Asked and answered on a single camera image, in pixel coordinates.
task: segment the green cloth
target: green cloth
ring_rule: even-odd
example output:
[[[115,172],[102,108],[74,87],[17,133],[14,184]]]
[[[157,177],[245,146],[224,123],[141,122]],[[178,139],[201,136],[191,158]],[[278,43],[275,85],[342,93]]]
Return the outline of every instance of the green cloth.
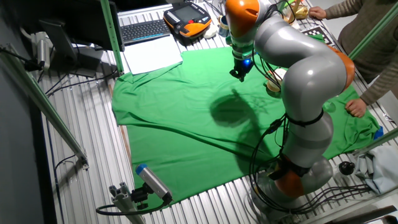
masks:
[[[184,52],[182,58],[182,64],[144,75],[123,75],[113,92],[117,122],[127,125],[133,167],[146,163],[173,192],[174,202],[246,175],[260,135],[285,112],[255,68],[243,83],[229,74],[231,48]],[[345,111],[345,103],[357,97],[349,87],[325,103],[335,128],[327,159],[368,145],[379,129],[369,112],[354,118]],[[275,138],[281,142],[282,128],[266,136],[260,160],[277,155]],[[134,180],[142,185],[135,173]],[[160,203],[150,196],[149,207]]]

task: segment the monitor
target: monitor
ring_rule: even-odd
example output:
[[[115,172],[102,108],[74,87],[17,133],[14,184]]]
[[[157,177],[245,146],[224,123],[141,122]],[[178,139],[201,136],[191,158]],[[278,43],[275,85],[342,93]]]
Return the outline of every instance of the monitor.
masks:
[[[12,7],[16,21],[29,34],[46,32],[57,53],[50,69],[70,72],[83,67],[94,69],[100,63],[103,51],[81,48],[72,43],[96,44],[112,50],[108,28],[99,0],[2,0]],[[124,51],[116,5],[109,2],[119,50]]]

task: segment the metal post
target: metal post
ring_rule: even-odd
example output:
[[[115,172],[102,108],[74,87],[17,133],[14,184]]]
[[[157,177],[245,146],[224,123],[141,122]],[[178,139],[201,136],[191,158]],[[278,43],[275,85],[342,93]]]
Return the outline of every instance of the metal post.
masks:
[[[12,46],[8,46],[8,50],[17,54],[15,49]],[[33,99],[35,104],[39,107],[39,109],[43,112],[46,118],[51,122],[53,127],[58,131],[61,135],[62,139],[68,144],[70,149],[77,155],[79,160],[83,163],[83,168],[88,168],[88,161],[85,152],[79,146],[75,137],[69,131],[65,123],[62,121],[62,118],[59,116],[57,111],[52,106],[51,102],[39,87],[36,82],[36,79],[33,78],[31,74],[25,71],[25,68],[21,61],[18,58],[15,58],[12,55],[1,53],[0,60],[4,62],[5,65],[8,66],[12,74],[17,78],[21,87],[25,90],[25,92]]]
[[[109,39],[111,40],[112,50],[116,59],[116,65],[118,66],[118,72],[122,74],[124,71],[122,58],[120,56],[118,38],[116,37],[116,31],[112,20],[111,8],[108,0],[101,0],[102,12],[104,13],[106,27],[108,28]]]
[[[354,48],[348,55],[351,60],[356,57],[372,42],[377,35],[398,15],[398,2],[390,9],[389,12],[380,20],[379,23],[366,35],[366,37]]]
[[[362,149],[358,149],[357,151],[353,152],[354,156],[358,156],[360,154],[364,154],[369,152],[370,150],[374,149],[375,147],[380,146],[383,143],[386,143],[388,141],[390,141],[391,139],[394,139],[398,137],[398,128],[394,128],[393,130],[389,131],[387,134],[379,137],[378,139],[376,139],[375,141],[373,141],[371,144],[369,144],[368,146],[362,148]]]

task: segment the white paper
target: white paper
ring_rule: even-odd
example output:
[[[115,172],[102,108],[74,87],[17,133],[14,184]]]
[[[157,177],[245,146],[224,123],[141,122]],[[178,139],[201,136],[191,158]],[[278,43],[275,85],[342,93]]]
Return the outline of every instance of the white paper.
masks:
[[[134,75],[182,62],[177,43],[171,35],[127,46],[124,56],[127,65],[123,63],[123,67],[128,66]]]

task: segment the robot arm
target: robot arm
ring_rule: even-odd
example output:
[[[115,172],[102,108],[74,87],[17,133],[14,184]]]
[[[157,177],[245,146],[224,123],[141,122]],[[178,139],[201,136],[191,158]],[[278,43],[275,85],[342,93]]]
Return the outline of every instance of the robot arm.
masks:
[[[319,189],[333,173],[322,156],[333,137],[331,117],[322,106],[348,88],[354,64],[343,53],[292,28],[273,8],[266,0],[227,0],[226,18],[236,76],[250,71],[244,61],[251,58],[253,48],[266,62],[289,68],[281,85],[290,121],[281,157],[295,169],[264,187],[272,199],[285,203]]]

